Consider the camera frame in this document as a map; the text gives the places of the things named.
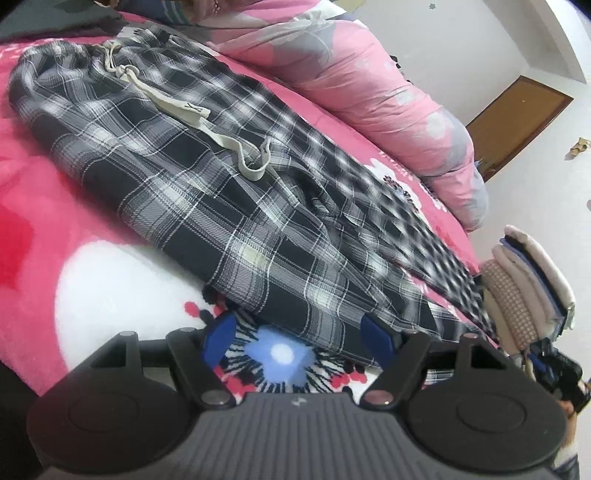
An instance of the hand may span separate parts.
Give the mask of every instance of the hand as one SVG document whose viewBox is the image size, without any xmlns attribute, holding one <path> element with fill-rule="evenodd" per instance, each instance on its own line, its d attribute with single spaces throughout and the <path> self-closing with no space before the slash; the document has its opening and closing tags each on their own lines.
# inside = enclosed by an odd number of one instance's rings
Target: hand
<svg viewBox="0 0 591 480">
<path fill-rule="evenodd" d="M 568 423 L 566 427 L 566 434 L 564 435 L 564 442 L 562 444 L 563 447 L 570 445 L 574 442 L 575 437 L 577 435 L 577 413 L 574 410 L 573 404 L 569 401 L 559 401 L 558 402 L 564 413 L 566 413 L 566 417 L 568 418 Z"/>
</svg>

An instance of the logo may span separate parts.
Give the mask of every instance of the logo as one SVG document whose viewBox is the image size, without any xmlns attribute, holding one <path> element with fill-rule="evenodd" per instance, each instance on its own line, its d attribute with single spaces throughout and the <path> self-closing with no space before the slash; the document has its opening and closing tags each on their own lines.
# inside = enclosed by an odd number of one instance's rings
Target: logo
<svg viewBox="0 0 591 480">
<path fill-rule="evenodd" d="M 308 401 L 304 397 L 297 397 L 295 400 L 291 401 L 291 404 L 300 408 L 302 405 L 307 404 Z"/>
</svg>

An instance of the folded towel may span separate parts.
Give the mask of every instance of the folded towel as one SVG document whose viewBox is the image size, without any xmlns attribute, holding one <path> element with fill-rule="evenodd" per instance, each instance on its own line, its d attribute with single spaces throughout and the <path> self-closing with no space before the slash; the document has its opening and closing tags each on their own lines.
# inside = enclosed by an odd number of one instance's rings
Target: folded towel
<svg viewBox="0 0 591 480">
<path fill-rule="evenodd" d="M 501 341 L 503 350 L 509 355 L 518 355 L 519 347 L 517 347 L 517 344 L 515 343 L 515 339 L 513 338 L 509 324 L 505 320 L 505 316 L 501 311 L 501 307 L 499 307 L 493 294 L 487 288 L 484 289 L 483 296 L 484 308 L 488 313 L 488 316 L 493 322 L 495 322 L 496 333 Z"/>
<path fill-rule="evenodd" d="M 507 257 L 502 245 L 495 245 L 493 247 L 492 256 L 519 289 L 519 293 L 521 293 L 521 297 L 530 311 L 538 336 L 540 338 L 551 338 L 556 331 L 556 323 L 552 322 L 551 317 L 547 317 L 542 306 L 542 301 L 529 278 Z"/>
<path fill-rule="evenodd" d="M 522 252 L 512 247 L 505 239 L 501 239 L 501 244 L 507 258 L 525 274 L 534 287 L 546 318 L 550 319 L 556 325 L 556 330 L 550 338 L 552 341 L 556 340 L 564 328 L 568 310 L 560 303 L 558 295 L 553 291 L 552 286 L 548 284 L 545 276 L 542 278 L 538 274 L 540 269 L 537 265 L 532 265 L 531 261 Z"/>
<path fill-rule="evenodd" d="M 531 343 L 538 341 L 540 338 L 531 313 L 511 277 L 496 260 L 482 263 L 480 273 L 482 282 L 499 304 L 519 350 L 524 350 Z"/>
<path fill-rule="evenodd" d="M 506 240 L 509 242 L 516 240 L 518 244 L 515 244 L 515 242 L 511 242 L 511 244 L 528 253 L 532 260 L 542 270 L 550 285 L 555 289 L 558 298 L 560 299 L 560 303 L 567 309 L 565 328 L 572 329 L 574 326 L 574 292 L 562 272 L 548 256 L 548 253 L 546 253 L 544 248 L 527 233 L 519 230 L 517 227 L 507 225 L 505 227 L 505 235 Z"/>
</svg>

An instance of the screw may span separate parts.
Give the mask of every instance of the screw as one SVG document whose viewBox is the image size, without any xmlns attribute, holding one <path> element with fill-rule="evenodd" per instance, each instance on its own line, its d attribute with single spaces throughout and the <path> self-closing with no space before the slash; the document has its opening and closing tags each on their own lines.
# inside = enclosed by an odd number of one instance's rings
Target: screw
<svg viewBox="0 0 591 480">
<path fill-rule="evenodd" d="M 372 405 L 390 405 L 394 401 L 394 395 L 385 390 L 370 390 L 363 399 Z"/>
<path fill-rule="evenodd" d="M 221 406 L 228 403 L 232 397 L 230 394 L 223 390 L 208 390 L 201 395 L 201 400 L 204 403 L 211 406 Z"/>
</svg>

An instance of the drawstring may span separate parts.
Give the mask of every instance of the drawstring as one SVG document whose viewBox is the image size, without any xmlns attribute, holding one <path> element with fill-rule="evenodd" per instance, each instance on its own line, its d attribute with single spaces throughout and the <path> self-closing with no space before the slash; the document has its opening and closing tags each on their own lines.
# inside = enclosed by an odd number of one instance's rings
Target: drawstring
<svg viewBox="0 0 591 480">
<path fill-rule="evenodd" d="M 267 165 L 271 161 L 271 152 L 269 150 L 270 138 L 267 137 L 261 145 L 262 166 L 256 170 L 249 168 L 244 159 L 242 143 L 227 135 L 215 133 L 207 126 L 210 123 L 207 121 L 207 117 L 211 113 L 207 108 L 174 99 L 163 94 L 160 90 L 145 84 L 137 77 L 139 75 L 139 69 L 134 65 L 119 65 L 116 67 L 113 60 L 113 53 L 121 46 L 116 41 L 108 41 L 105 45 L 97 46 L 103 48 L 105 51 L 105 69 L 107 72 L 114 73 L 117 75 L 117 78 L 132 83 L 144 92 L 160 109 L 180 119 L 188 126 L 205 133 L 220 147 L 236 152 L 238 154 L 238 170 L 245 178 L 251 181 L 257 181 L 262 178 Z"/>
</svg>

